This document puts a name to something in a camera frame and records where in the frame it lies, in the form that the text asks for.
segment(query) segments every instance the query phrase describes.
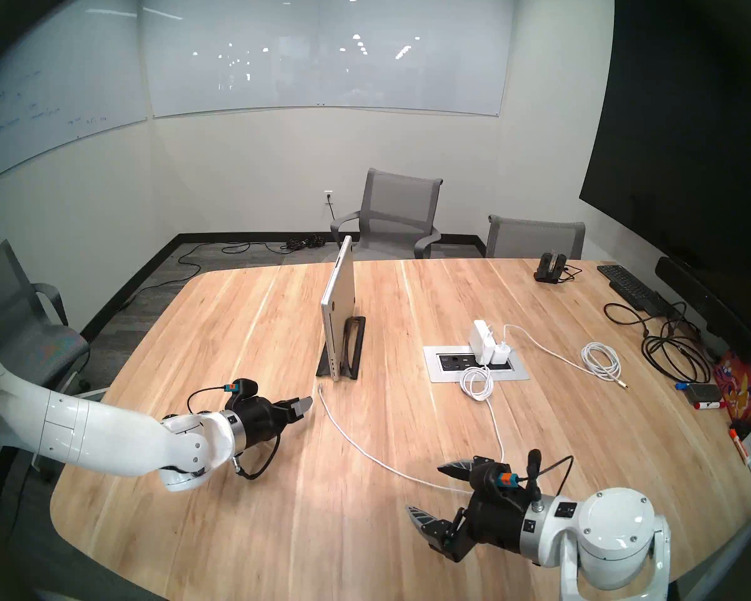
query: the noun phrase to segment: gray mesh chair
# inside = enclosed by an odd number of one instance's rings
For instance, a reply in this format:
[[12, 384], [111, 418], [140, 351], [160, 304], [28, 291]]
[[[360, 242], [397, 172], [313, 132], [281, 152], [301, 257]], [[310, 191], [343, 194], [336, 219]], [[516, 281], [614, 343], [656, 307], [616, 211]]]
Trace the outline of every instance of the gray mesh chair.
[[584, 248], [583, 222], [560, 223], [489, 216], [487, 258], [539, 258], [546, 252], [580, 259]]
[[359, 218], [360, 239], [353, 250], [357, 260], [429, 258], [431, 244], [442, 239], [434, 228], [442, 179], [417, 179], [367, 171], [361, 210], [331, 224], [341, 247], [340, 225]]
[[[55, 325], [37, 293], [50, 299], [62, 325]], [[49, 284], [31, 284], [8, 241], [0, 244], [0, 362], [18, 377], [54, 387], [89, 351], [81, 334], [67, 327], [61, 294]]]

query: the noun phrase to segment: black monitor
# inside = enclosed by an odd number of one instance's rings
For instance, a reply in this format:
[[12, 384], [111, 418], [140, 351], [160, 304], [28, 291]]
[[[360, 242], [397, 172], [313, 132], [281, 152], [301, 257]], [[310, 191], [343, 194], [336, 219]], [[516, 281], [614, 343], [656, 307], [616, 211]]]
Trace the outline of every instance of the black monitor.
[[580, 198], [662, 250], [751, 331], [751, 59], [704, 6], [615, 0]]

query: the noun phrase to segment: floor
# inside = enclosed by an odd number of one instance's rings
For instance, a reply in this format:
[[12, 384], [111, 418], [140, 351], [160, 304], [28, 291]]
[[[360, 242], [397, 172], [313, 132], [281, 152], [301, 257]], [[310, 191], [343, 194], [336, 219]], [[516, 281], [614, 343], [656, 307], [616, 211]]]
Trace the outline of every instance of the floor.
[[[179, 246], [139, 287], [156, 288], [141, 292], [126, 309], [111, 319], [93, 341], [91, 357], [82, 371], [82, 378], [89, 382], [91, 389], [111, 385], [141, 339], [186, 283], [180, 281], [161, 285], [164, 282], [183, 280], [196, 272], [219, 269], [322, 262], [338, 251], [335, 244], [291, 254], [278, 253], [278, 247], [279, 244], [251, 245], [245, 252], [234, 254], [223, 253], [222, 248], [228, 252], [239, 252], [244, 245], [237, 248], [229, 247], [229, 244]], [[432, 258], [478, 257], [480, 253], [472, 245], [439, 245], [432, 248]], [[30, 459], [30, 453], [19, 453], [0, 502], [0, 536], [8, 539], [9, 551], [18, 561], [20, 571], [30, 585], [83, 601], [160, 599], [101, 567], [58, 536], [50, 521], [49, 504], [63, 465], [52, 462], [52, 482], [43, 482], [38, 472], [28, 471]]]

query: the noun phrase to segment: wall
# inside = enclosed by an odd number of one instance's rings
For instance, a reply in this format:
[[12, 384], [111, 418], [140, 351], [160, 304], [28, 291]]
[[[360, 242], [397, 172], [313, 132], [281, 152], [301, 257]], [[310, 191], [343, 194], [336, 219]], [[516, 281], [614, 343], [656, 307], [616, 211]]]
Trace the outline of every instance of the wall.
[[516, 0], [500, 118], [300, 108], [153, 122], [155, 190], [175, 232], [325, 230], [359, 208], [370, 166], [440, 176], [436, 226], [479, 234], [487, 215], [587, 224], [584, 258], [656, 285], [660, 252], [578, 199], [600, 119], [614, 0]]
[[487, 223], [498, 123], [330, 107], [156, 119], [156, 189], [172, 233], [327, 231], [324, 190], [336, 214], [356, 211], [376, 167], [443, 178], [435, 225], [470, 234]]
[[172, 235], [151, 197], [149, 126], [60, 146], [0, 175], [0, 242], [31, 282], [61, 291], [81, 330]]
[[610, 69], [614, 0], [516, 0], [500, 120], [501, 215], [584, 221], [584, 258], [613, 259], [675, 298], [653, 274], [659, 250], [578, 199]]

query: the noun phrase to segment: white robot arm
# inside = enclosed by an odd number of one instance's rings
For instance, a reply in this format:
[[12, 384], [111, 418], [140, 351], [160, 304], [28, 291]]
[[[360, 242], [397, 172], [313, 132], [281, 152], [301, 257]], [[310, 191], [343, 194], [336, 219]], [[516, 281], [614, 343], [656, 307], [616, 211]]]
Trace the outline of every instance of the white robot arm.
[[280, 440], [286, 424], [311, 407], [311, 398], [271, 404], [254, 396], [258, 386], [247, 379], [224, 389], [232, 397], [221, 412], [157, 422], [136, 411], [41, 388], [0, 363], [0, 445], [111, 475], [159, 470], [170, 491], [203, 484], [226, 461], [234, 463], [238, 475], [255, 478], [242, 470], [238, 456], [256, 443]]
[[[441, 465], [443, 474], [468, 481], [473, 495], [452, 522], [407, 506], [411, 522], [431, 549], [460, 562], [478, 543], [520, 554], [539, 567], [560, 567], [561, 601], [583, 601], [579, 568], [600, 590], [617, 590], [653, 560], [646, 589], [627, 599], [665, 601], [670, 580], [670, 527], [646, 496], [605, 489], [584, 502], [542, 495], [537, 486], [542, 457], [529, 453], [527, 478], [509, 465], [474, 457]], [[523, 487], [518, 482], [526, 482]]]

